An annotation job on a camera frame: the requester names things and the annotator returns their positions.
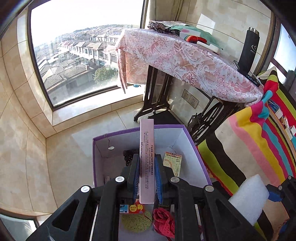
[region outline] tile floor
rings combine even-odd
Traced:
[[[49,177],[59,207],[82,185],[94,186],[92,139],[94,137],[138,127],[133,117],[143,102],[133,104],[85,121],[46,139]]]

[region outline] green cloth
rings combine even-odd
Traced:
[[[151,226],[152,215],[148,211],[145,211],[145,215],[121,214],[120,216],[124,228],[131,232],[142,232],[147,230]]]

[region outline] rainbow colored fabric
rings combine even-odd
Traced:
[[[288,175],[296,176],[296,138],[290,141],[284,127],[267,105],[272,99],[296,126],[295,101],[278,83],[276,70],[266,78],[262,100],[232,116],[197,148],[205,165],[232,196],[246,178],[255,174],[267,184],[279,186]],[[273,232],[288,219],[281,203],[267,200],[255,228],[271,240]]]

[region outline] floral pattern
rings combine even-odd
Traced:
[[[252,105],[263,96],[263,86],[251,83],[233,63],[178,36],[124,29],[115,49],[123,89],[127,82],[146,84],[151,65],[222,100]]]

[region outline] sky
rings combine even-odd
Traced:
[[[140,25],[142,7],[143,0],[51,0],[32,10],[33,45],[99,25]]]

